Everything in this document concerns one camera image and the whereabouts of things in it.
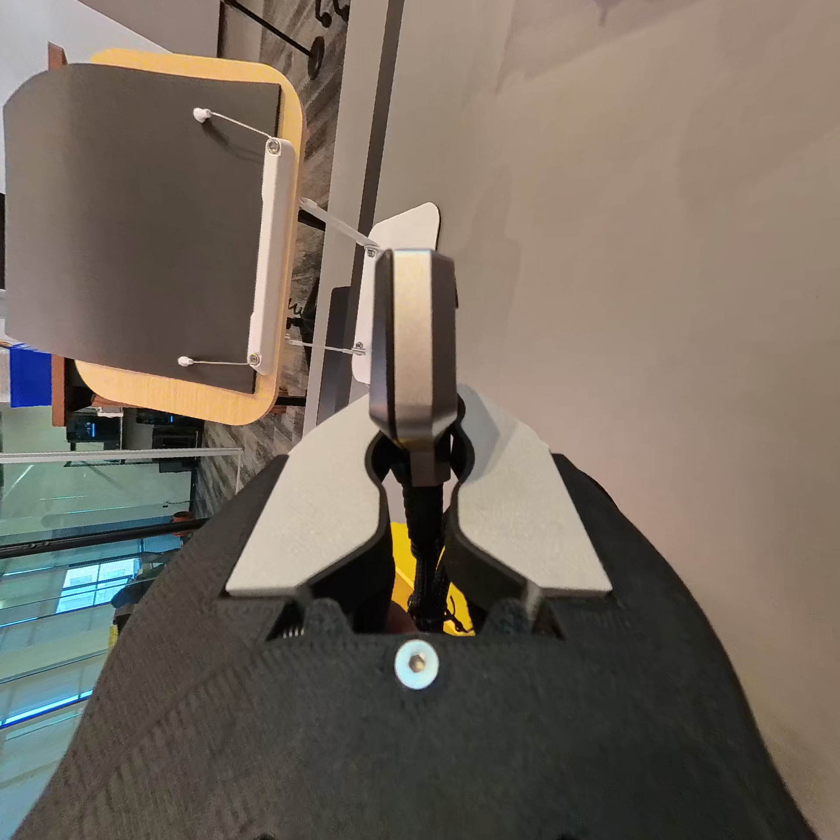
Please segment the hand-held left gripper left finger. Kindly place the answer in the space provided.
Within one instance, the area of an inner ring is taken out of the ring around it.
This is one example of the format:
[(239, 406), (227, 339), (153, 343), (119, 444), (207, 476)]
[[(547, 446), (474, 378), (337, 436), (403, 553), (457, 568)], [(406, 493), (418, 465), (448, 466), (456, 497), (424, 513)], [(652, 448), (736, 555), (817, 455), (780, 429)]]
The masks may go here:
[(285, 597), (300, 608), (330, 599), (354, 630), (384, 628), (394, 559), (387, 497), (374, 470), (380, 438), (361, 398), (291, 450), (227, 579), (227, 595)]

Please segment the blue board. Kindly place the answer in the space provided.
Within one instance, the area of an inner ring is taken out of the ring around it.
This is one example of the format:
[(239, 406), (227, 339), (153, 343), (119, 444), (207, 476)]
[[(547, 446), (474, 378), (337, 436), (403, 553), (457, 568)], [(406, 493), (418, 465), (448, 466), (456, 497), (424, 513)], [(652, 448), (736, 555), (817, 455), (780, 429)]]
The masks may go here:
[(1, 347), (1, 404), (12, 408), (50, 406), (51, 356), (25, 345)]

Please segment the yellow plastic bin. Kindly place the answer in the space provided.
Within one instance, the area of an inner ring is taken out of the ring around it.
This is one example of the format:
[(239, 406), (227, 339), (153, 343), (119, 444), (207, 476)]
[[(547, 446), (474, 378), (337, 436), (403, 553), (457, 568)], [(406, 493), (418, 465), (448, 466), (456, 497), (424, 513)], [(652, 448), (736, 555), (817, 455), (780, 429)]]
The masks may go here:
[[(395, 581), (392, 589), (392, 601), (408, 612), (408, 603), (414, 590), (416, 561), (411, 551), (407, 525), (391, 523), (392, 552), (395, 562)], [(449, 585), (447, 593), (447, 612), (444, 632), (451, 636), (472, 637), (475, 628), (469, 616), (467, 601), (458, 587)]]

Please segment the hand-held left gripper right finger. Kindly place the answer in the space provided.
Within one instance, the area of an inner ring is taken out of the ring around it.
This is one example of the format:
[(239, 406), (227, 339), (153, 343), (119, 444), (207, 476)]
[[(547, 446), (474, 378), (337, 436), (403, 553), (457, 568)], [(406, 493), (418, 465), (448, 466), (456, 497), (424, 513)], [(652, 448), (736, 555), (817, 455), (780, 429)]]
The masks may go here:
[(499, 602), (517, 602), (533, 622), (551, 600), (613, 593), (550, 447), (529, 425), (460, 384), (451, 436), (446, 571), (474, 630)]

